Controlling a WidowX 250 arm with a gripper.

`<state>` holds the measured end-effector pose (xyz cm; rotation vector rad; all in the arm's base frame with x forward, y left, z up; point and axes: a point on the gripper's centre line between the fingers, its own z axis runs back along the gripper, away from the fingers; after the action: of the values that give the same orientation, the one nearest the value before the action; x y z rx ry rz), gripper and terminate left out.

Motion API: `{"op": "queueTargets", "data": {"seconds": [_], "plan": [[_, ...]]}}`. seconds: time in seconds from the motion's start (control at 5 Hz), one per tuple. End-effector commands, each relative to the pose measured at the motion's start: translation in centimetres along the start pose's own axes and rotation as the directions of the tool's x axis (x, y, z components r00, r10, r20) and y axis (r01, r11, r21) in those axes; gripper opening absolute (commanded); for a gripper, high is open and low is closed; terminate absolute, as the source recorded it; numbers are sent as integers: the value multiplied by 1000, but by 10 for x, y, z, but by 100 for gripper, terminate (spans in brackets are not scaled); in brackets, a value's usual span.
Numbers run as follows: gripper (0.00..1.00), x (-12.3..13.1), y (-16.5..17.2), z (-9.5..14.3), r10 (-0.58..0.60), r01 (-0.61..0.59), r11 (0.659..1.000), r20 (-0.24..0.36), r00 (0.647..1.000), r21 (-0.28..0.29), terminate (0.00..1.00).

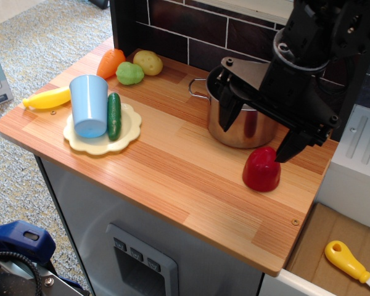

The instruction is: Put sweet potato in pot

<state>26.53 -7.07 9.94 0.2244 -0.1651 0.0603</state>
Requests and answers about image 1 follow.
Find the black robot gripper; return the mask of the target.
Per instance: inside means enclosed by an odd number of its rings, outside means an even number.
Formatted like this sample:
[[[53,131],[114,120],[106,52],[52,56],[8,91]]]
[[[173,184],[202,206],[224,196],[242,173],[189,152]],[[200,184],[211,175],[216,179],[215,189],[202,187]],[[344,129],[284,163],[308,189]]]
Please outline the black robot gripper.
[[[306,146],[322,146],[340,118],[312,80],[335,57],[333,37],[331,28],[283,28],[273,39],[273,59],[267,64],[224,57],[218,88],[223,131],[247,104],[289,130],[275,162],[286,163]]]

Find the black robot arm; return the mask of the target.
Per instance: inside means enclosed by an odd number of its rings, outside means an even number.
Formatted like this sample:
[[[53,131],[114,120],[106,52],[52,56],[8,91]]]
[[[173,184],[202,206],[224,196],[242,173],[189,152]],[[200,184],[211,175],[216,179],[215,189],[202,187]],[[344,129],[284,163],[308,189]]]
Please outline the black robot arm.
[[[216,77],[219,124],[227,131],[244,105],[286,126],[276,161],[323,145],[341,124],[311,82],[331,63],[370,52],[370,1],[295,1],[266,64],[225,57]]]

